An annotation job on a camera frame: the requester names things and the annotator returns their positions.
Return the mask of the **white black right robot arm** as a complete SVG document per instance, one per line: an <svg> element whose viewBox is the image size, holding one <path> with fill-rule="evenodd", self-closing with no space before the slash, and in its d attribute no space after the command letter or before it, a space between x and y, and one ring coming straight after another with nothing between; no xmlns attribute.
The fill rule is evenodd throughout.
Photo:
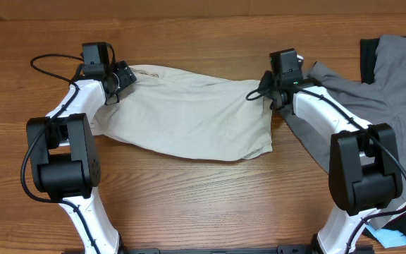
<svg viewBox="0 0 406 254"><path fill-rule="evenodd" d="M324 227L308 244L281 245L278 253L373 253L357 240L373 216L402 194L393 129L355 116L322 85L304 78L303 58L294 49L269 55L271 70L258 92L278 108L306 121L329 143L328 185L334 201Z"/></svg>

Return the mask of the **beige cotton shorts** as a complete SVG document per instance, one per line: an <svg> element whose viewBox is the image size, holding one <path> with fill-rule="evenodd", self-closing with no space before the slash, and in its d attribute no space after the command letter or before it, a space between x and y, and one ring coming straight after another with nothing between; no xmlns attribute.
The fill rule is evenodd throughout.
<svg viewBox="0 0 406 254"><path fill-rule="evenodd" d="M272 150L269 99L246 99L259 81L165 66L131 69L136 82L97 111L93 135L188 159L237 161Z"/></svg>

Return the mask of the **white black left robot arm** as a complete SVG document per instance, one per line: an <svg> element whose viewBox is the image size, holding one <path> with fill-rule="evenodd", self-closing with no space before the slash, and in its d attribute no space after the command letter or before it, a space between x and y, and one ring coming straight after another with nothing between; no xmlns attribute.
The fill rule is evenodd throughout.
<svg viewBox="0 0 406 254"><path fill-rule="evenodd" d="M116 61L107 42L84 43L78 61L61 103L27 122L20 182L31 199L57 204L67 213L84 253L122 253L122 238L99 196L102 170L90 122L136 78L124 61Z"/></svg>

